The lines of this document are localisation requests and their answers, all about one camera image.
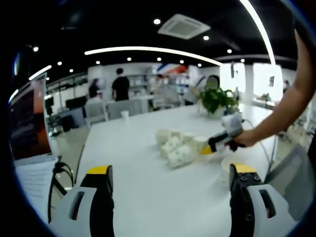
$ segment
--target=laptop screen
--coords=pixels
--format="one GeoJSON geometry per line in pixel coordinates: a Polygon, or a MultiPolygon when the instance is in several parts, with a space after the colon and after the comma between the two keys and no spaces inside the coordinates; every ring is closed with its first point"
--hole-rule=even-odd
{"type": "Polygon", "coordinates": [[[51,153],[45,129],[44,85],[44,77],[33,80],[10,101],[10,144],[15,160],[51,153]]]}

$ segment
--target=keyboard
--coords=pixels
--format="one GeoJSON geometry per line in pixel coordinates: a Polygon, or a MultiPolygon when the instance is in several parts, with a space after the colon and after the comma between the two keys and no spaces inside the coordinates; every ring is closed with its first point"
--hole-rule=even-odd
{"type": "Polygon", "coordinates": [[[48,223],[48,202],[57,160],[17,166],[15,171],[30,205],[48,223]]]}

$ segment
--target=ceiling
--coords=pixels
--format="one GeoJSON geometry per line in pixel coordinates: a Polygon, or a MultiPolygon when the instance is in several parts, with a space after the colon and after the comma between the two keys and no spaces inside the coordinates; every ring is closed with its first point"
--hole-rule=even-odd
{"type": "MultiPolygon", "coordinates": [[[[272,44],[274,55],[297,58],[292,16],[277,0],[251,0],[261,18],[272,44]]],[[[20,70],[13,79],[15,88],[28,82],[28,77],[38,70],[52,65],[48,71],[50,81],[84,72],[94,66],[132,62],[156,62],[186,64],[210,63],[179,55],[158,52],[122,51],[84,55],[87,50],[114,46],[153,46],[177,49],[208,58],[222,56],[263,54],[267,50],[251,16],[239,0],[202,1],[180,4],[159,2],[135,3],[96,0],[59,0],[49,3],[27,1],[17,8],[14,15],[14,43],[20,54],[20,70]],[[178,39],[157,33],[161,25],[174,14],[183,14],[199,20],[211,29],[192,39],[178,39]],[[160,25],[153,24],[159,18],[160,25]]],[[[269,62],[267,59],[246,59],[246,63],[269,62]]],[[[295,68],[295,62],[276,61],[284,67],[295,68]]]]}

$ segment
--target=human hand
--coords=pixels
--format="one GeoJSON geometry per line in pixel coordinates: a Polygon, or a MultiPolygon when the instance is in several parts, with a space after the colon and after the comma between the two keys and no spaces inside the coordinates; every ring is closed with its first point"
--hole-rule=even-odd
{"type": "Polygon", "coordinates": [[[242,134],[234,138],[234,141],[239,144],[243,144],[246,147],[252,147],[258,142],[255,136],[255,131],[253,129],[244,130],[242,134]]]}

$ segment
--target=recessed light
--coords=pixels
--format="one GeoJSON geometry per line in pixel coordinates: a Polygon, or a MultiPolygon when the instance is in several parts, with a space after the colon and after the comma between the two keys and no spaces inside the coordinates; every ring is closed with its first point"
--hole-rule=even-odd
{"type": "Polygon", "coordinates": [[[159,25],[160,23],[161,23],[160,19],[155,19],[155,20],[154,20],[154,24],[155,24],[155,25],[159,25]]]}

